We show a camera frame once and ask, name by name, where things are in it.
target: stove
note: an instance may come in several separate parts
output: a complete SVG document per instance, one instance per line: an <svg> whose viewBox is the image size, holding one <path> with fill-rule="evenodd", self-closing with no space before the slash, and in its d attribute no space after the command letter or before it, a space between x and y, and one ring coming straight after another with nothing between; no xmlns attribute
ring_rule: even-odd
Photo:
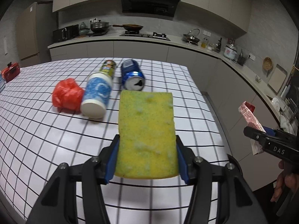
<svg viewBox="0 0 299 224"><path fill-rule="evenodd" d="M170 41L170 39L167 38L166 34L158 34L156 32L153 32L153 34L150 35L150 34L141 34L139 32L135 32L135 31L126 31L124 34L121 34L120 36L134 36L134 37L143 37L143 38L152 38L152 39L160 39L160 40Z"/></svg>
<svg viewBox="0 0 299 224"><path fill-rule="evenodd" d="M91 34L87 34L88 36L101 36L101 35L105 35L108 33L108 30L107 31L104 31L104 32L94 32L94 33L91 33Z"/></svg>
<svg viewBox="0 0 299 224"><path fill-rule="evenodd" d="M187 39L183 39L183 42L188 43L188 44L192 44L192 45L197 45L197 46L198 46L198 43L193 42L193 41L190 41L190 40L187 40Z"/></svg>

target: white lid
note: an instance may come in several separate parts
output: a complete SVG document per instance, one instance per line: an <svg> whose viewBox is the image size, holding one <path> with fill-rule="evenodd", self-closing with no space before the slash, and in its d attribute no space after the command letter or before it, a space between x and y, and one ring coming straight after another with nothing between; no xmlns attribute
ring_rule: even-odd
<svg viewBox="0 0 299 224"><path fill-rule="evenodd" d="M81 103L81 112L92 119L100 119L106 113L105 105L95 99L86 99Z"/></svg>
<svg viewBox="0 0 299 224"><path fill-rule="evenodd" d="M139 81L142 81L142 86L135 85ZM144 78L138 77L138 76L130 77L125 82L125 88L127 90L133 90L133 91L139 91L139 90L143 89L144 85L145 85Z"/></svg>

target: human hand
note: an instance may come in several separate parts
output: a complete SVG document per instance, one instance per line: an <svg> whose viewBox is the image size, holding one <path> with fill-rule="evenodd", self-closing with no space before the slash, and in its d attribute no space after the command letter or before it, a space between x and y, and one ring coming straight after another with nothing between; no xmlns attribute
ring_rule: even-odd
<svg viewBox="0 0 299 224"><path fill-rule="evenodd" d="M280 169L284 169L284 161L281 160L278 164ZM283 187L283 183L285 183L285 185L287 187L289 187L293 193L296 193L296 191L298 190L299 187L299 174L288 174L286 175L286 177L283 177L283 171L278 175L277 177L277 182L276 182L276 187L274 189L274 194L271 198L271 202L277 201L279 199L279 196L282 193L282 187Z"/></svg>

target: yellow sponge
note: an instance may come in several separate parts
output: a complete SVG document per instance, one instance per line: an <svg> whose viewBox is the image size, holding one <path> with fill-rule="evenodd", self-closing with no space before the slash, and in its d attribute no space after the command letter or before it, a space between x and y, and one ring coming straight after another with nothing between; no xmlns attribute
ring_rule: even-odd
<svg viewBox="0 0 299 224"><path fill-rule="evenodd" d="M162 179L178 175L172 93L122 91L115 175Z"/></svg>

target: white tablecloth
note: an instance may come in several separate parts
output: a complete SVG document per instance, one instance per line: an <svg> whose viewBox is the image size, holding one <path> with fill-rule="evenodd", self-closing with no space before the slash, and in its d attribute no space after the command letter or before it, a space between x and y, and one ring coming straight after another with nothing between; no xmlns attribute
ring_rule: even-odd
<svg viewBox="0 0 299 224"><path fill-rule="evenodd" d="M91 121L81 114L52 106L51 93L63 79L74 78L83 88L87 76L106 59L118 68L107 113ZM108 146L118 134L121 92L120 67L126 58L89 58L54 61L22 68L0 93L0 190L27 219L42 188L56 167L85 162ZM172 92L176 134L207 161L225 165L227 156L215 120L186 67L137 60L146 77L144 91ZM102 185L111 224L182 224L192 186L179 176L132 180L114 177ZM84 222L81 183L77 183L79 223ZM217 184L213 183L209 223L215 222Z"/></svg>

